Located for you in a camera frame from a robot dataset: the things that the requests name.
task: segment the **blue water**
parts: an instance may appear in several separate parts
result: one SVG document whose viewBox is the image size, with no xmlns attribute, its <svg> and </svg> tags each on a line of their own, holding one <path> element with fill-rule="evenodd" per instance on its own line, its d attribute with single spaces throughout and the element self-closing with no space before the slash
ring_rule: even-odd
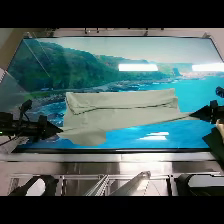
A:
<svg viewBox="0 0 224 224">
<path fill-rule="evenodd" d="M 181 112 L 193 112 L 211 100 L 217 100 L 219 105 L 224 105 L 224 99 L 215 94 L 217 86 L 224 86 L 221 77 L 207 77 L 200 80 L 174 80 L 172 83 L 155 83 L 152 85 L 139 86 L 139 90 L 162 90 L 175 88 L 179 100 Z M 65 113 L 65 102 L 43 106 L 40 111 L 46 115 L 57 113 L 58 116 L 51 122 L 58 126 L 63 125 L 63 114 Z M 111 131 L 107 133 L 107 141 L 96 147 L 83 147 L 73 144 L 67 139 L 49 139 L 38 143 L 28 143 L 27 148 L 208 148 L 202 137 L 209 134 L 214 125 L 200 121 L 176 121 L 161 124 L 144 125 Z M 141 139 L 154 132 L 168 132 L 164 140 Z"/>
</svg>

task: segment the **printed ocean image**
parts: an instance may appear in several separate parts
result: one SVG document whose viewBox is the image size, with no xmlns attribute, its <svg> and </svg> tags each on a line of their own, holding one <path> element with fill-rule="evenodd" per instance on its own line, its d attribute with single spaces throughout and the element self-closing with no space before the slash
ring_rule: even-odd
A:
<svg viewBox="0 0 224 224">
<path fill-rule="evenodd" d="M 119 64 L 148 64 L 158 67 L 154 72 L 120 72 Z M 192 63 L 164 63 L 148 59 L 128 59 L 101 55 L 84 50 L 63 47 L 57 43 L 25 39 L 21 42 L 9 68 L 0 83 L 5 97 L 0 104 L 4 111 L 18 117 L 18 107 L 31 99 L 32 110 L 27 112 L 30 120 L 39 115 L 58 127 L 63 126 L 66 112 L 65 93 L 98 93 L 163 90 L 175 88 L 181 112 L 194 112 L 211 100 L 220 105 L 224 99 L 215 93 L 217 86 L 224 86 L 223 72 L 193 72 Z M 26 148 L 208 148 L 202 137 L 209 134 L 214 125 L 196 121 L 164 122 L 135 126 L 107 132 L 104 144 L 85 147 L 68 139 L 54 136 Z M 152 138 L 156 133 L 163 138 Z"/>
</svg>

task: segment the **folded cloth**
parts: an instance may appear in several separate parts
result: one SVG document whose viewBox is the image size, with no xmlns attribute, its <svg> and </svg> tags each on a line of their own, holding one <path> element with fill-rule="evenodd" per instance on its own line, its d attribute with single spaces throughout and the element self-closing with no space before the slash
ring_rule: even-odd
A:
<svg viewBox="0 0 224 224">
<path fill-rule="evenodd" d="M 95 146 L 106 132 L 175 120 L 192 120 L 181 113 L 174 89 L 138 92 L 66 93 L 64 132 L 75 144 Z"/>
</svg>

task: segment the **garment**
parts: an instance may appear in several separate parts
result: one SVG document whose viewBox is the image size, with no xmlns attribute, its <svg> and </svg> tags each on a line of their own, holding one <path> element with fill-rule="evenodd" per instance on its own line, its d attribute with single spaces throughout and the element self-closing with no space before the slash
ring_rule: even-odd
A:
<svg viewBox="0 0 224 224">
<path fill-rule="evenodd" d="M 94 146 L 106 141 L 106 132 L 132 126 L 189 117 L 181 113 L 174 89 L 138 92 L 66 93 L 67 111 L 60 137 Z"/>
</svg>

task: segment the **sky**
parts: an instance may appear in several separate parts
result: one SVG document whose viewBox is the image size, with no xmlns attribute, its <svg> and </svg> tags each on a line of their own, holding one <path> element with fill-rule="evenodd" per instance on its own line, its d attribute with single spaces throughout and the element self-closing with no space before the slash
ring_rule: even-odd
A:
<svg viewBox="0 0 224 224">
<path fill-rule="evenodd" d="M 222 62 L 210 39 L 177 37 L 60 37 L 38 38 L 64 48 L 97 55 L 163 63 Z"/>
</svg>

